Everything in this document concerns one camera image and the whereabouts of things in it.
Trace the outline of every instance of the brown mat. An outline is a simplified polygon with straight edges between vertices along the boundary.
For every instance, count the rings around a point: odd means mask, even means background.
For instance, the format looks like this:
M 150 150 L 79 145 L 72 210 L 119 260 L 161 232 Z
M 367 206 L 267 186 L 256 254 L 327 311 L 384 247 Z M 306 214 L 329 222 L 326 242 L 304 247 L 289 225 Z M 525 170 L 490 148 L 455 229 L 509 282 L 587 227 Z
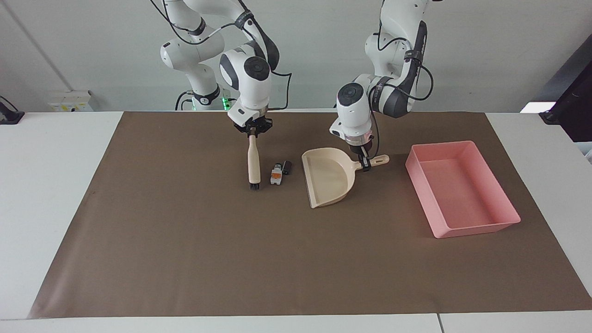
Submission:
M 592 309 L 484 114 L 378 117 L 391 162 L 310 209 L 301 154 L 344 142 L 335 114 L 273 114 L 247 183 L 247 139 L 223 113 L 125 113 L 31 318 Z M 473 140 L 522 223 L 435 239 L 404 163 L 415 143 Z

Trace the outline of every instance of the gray wall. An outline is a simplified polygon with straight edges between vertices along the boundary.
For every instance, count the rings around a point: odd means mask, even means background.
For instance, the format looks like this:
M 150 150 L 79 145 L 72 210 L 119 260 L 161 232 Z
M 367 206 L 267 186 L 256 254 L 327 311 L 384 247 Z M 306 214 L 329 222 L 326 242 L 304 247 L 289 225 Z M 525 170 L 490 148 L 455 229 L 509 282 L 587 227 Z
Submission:
M 332 107 L 344 83 L 372 72 L 363 44 L 380 0 L 245 2 L 280 49 L 278 71 L 294 72 L 292 108 Z M 590 0 L 431 3 L 424 64 L 436 88 L 414 110 L 520 111 L 590 35 L 590 17 Z M 47 92 L 68 87 L 90 89 L 101 110 L 170 110 L 189 88 L 160 61 L 173 34 L 148 0 L 0 0 L 0 31 L 0 94 L 23 110 L 46 111 Z M 234 28 L 223 35 L 227 48 L 244 42 Z M 274 78 L 272 106 L 284 89 Z

